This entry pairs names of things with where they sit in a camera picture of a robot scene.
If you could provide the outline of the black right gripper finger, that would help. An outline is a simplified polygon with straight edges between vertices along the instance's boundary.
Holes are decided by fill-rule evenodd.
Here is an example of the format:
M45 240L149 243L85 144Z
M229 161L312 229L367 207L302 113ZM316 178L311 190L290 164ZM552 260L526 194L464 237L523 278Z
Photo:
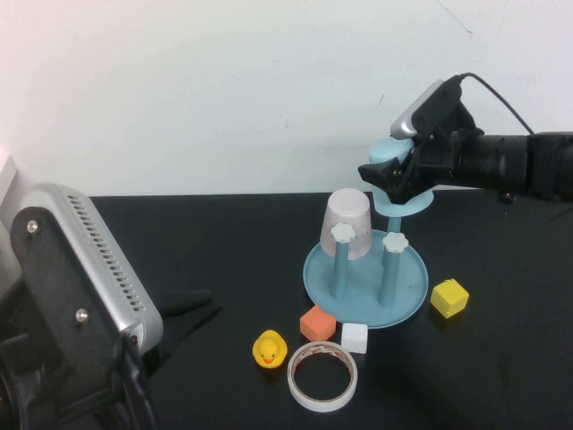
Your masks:
M363 164L358 167L358 173L364 182L381 189L389 198L402 197L402 164L398 158Z

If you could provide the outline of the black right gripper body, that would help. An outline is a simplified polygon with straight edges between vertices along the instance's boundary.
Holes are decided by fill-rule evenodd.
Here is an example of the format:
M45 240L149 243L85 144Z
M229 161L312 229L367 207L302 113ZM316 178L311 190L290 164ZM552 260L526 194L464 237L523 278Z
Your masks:
M483 135L459 96L416 100L390 126L396 139L410 139L414 148L402 164L403 194L390 198L403 204L435 185L451 184L462 145Z

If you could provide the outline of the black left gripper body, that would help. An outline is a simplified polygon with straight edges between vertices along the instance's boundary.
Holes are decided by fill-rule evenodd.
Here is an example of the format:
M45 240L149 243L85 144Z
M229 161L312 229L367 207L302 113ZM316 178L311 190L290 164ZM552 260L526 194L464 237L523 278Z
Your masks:
M106 429L150 428L141 359L101 301L54 309L24 282L1 301L1 426L56 429L93 415Z

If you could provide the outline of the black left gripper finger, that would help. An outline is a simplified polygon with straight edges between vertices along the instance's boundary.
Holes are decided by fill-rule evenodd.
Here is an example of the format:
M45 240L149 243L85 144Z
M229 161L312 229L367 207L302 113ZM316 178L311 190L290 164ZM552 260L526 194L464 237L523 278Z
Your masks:
M187 313L165 318L160 342L146 353L146 372L156 373L192 333L215 318L221 309L220 305L205 304Z
M162 314L186 314L212 300L209 290L174 291L161 298Z

